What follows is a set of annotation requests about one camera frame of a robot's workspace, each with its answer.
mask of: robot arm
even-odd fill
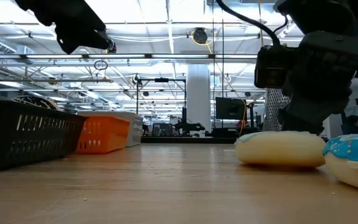
[[[85,0],[16,0],[23,10],[31,10],[45,26],[56,25],[57,42],[71,54],[79,46],[116,52],[106,35],[106,26]]]
[[[358,77],[358,0],[279,0],[274,8],[291,16],[305,36],[296,48],[280,41],[263,46],[255,85],[282,89],[290,97],[278,117],[283,130],[320,134],[323,121],[346,107],[351,80]]]

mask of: donut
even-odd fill
[[[338,180],[358,187],[358,134],[329,140],[323,150],[323,156],[327,170]]]
[[[324,165],[325,141],[298,131],[266,131],[241,136],[235,143],[237,158],[247,164],[319,167]]]

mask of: computer screen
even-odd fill
[[[216,97],[216,119],[242,120],[247,111],[240,99]]]

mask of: desk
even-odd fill
[[[348,224],[358,189],[244,166],[232,144],[142,144],[0,172],[0,223]]]

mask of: black basket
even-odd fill
[[[73,154],[86,117],[0,101],[0,169]]]

